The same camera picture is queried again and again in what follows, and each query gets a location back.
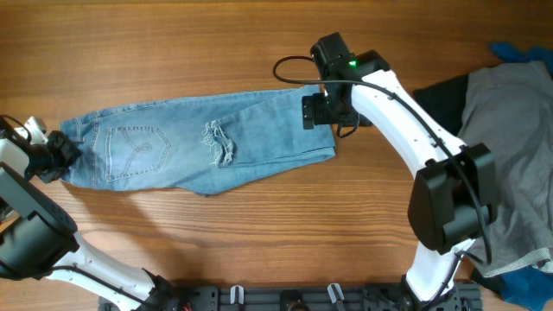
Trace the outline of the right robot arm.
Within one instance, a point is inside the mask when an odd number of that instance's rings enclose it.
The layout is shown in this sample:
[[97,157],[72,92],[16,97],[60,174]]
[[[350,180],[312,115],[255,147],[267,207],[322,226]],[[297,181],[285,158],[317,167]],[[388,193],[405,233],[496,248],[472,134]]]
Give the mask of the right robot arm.
[[439,125],[402,87],[374,50],[311,48],[322,92],[302,101],[303,126],[374,124],[413,175],[408,219],[418,239],[399,284],[369,285],[366,310],[475,310],[480,289],[454,276],[463,258],[490,263],[489,227],[497,219],[495,159]]

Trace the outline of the light blue denim jeans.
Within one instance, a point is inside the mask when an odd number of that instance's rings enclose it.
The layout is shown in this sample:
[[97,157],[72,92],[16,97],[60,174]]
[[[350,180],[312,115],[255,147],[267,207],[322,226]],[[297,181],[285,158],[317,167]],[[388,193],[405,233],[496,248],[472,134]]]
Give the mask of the light blue denim jeans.
[[81,152],[62,176],[111,191],[220,194],[335,155],[330,126],[302,125],[315,86],[175,98],[93,111],[61,131]]

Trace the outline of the black mounting rail base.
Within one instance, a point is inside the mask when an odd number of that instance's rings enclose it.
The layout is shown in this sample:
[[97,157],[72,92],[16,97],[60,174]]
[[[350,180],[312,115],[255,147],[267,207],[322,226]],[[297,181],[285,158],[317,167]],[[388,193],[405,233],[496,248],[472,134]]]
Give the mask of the black mounting rail base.
[[415,310],[416,304],[396,283],[343,287],[338,297],[329,287],[184,290],[184,302],[174,310],[197,311],[286,311],[286,310]]

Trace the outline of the dark blue garment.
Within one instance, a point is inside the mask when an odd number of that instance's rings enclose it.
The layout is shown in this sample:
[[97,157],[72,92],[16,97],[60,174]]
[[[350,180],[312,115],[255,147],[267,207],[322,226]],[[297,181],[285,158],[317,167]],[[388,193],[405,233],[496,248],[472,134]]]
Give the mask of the dark blue garment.
[[[534,46],[526,52],[515,48],[511,43],[496,42],[490,46],[492,53],[506,63],[526,63],[542,61],[549,75],[552,75],[552,50]],[[534,268],[522,268],[507,272],[499,277],[502,284],[498,293],[511,304],[528,310],[543,310],[552,299],[552,277]]]

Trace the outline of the grey garment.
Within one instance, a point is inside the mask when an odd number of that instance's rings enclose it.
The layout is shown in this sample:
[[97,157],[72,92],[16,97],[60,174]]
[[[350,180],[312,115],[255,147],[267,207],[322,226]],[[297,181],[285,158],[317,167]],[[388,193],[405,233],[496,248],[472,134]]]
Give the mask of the grey garment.
[[552,78],[542,61],[470,73],[458,134],[495,157],[498,217],[485,277],[531,266],[552,271]]

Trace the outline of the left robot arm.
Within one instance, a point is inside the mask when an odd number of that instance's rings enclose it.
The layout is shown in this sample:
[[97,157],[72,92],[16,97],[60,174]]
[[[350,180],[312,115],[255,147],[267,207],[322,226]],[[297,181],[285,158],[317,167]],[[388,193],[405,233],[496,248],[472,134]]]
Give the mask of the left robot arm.
[[176,310],[174,287],[85,241],[69,214],[31,184],[60,179],[81,152],[62,132],[35,119],[1,117],[1,277],[68,282],[118,310]]

